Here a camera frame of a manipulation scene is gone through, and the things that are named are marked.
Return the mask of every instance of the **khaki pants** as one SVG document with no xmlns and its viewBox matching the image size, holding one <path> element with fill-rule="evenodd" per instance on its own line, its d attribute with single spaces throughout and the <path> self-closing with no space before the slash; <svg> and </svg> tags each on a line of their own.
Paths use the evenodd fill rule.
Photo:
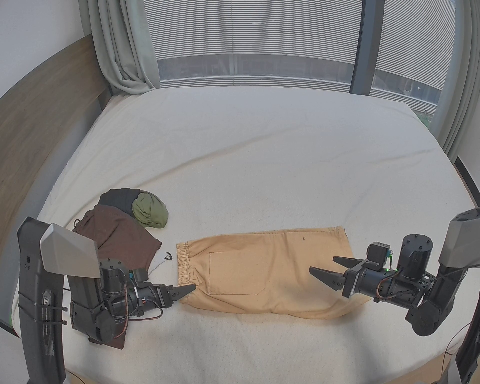
<svg viewBox="0 0 480 384">
<path fill-rule="evenodd" d="M 332 261 L 353 257 L 341 227 L 215 236 L 177 244 L 177 255 L 179 285 L 197 285 L 181 302 L 199 309 L 333 319 L 370 300 L 346 299 L 309 273 L 345 271 Z"/>
</svg>

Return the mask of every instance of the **mattress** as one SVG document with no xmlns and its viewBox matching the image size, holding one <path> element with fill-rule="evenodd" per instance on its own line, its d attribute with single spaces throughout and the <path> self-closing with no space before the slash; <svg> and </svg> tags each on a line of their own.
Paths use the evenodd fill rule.
<svg viewBox="0 0 480 384">
<path fill-rule="evenodd" d="M 406 104 L 276 87 L 171 88 L 112 99 L 39 219 L 71 229 L 103 192 L 125 187 L 165 202 L 167 226 L 148 230 L 173 255 L 176 243 L 206 236 L 343 226 L 355 257 L 380 241 L 391 245 L 394 263 L 404 236 L 430 236 L 434 274 L 449 221 L 473 207 Z M 429 337 L 413 332 L 406 310 L 373 301 L 329 321 L 176 303 L 159 320 L 131 323 L 124 350 L 90 344 L 64 326 L 65 364 L 112 384 L 383 383 L 445 350 L 473 315 L 479 276 L 469 272 L 452 313 Z M 150 275 L 154 284 L 177 278 L 176 257 Z M 64 300 L 68 306 L 69 292 Z M 20 332 L 15 305 L 13 322 Z"/>
</svg>

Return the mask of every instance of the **pocket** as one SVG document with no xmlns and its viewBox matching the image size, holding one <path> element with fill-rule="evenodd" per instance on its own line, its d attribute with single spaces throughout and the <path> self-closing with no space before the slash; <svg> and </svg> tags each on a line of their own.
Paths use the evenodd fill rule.
<svg viewBox="0 0 480 384">
<path fill-rule="evenodd" d="M 210 295 L 258 295 L 265 289 L 266 259 L 255 252 L 210 253 Z"/>
</svg>

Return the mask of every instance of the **green cloth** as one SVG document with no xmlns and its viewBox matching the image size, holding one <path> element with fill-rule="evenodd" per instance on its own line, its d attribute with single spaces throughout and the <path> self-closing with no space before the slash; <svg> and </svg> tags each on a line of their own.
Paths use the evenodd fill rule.
<svg viewBox="0 0 480 384">
<path fill-rule="evenodd" d="M 158 197 L 150 193 L 140 193 L 133 201 L 132 211 L 142 227 L 163 228 L 167 224 L 167 207 Z"/>
</svg>

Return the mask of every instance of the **gray-green curtain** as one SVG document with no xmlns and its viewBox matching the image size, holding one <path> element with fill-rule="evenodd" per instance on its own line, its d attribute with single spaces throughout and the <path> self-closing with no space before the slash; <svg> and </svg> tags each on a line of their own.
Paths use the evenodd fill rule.
<svg viewBox="0 0 480 384">
<path fill-rule="evenodd" d="M 138 95 L 160 88 L 144 2 L 79 0 L 79 6 L 84 31 L 91 28 L 98 63 L 114 93 Z"/>
<path fill-rule="evenodd" d="M 455 2 L 455 43 L 452 61 L 430 131 L 455 162 L 480 95 L 480 1 Z"/>
</svg>

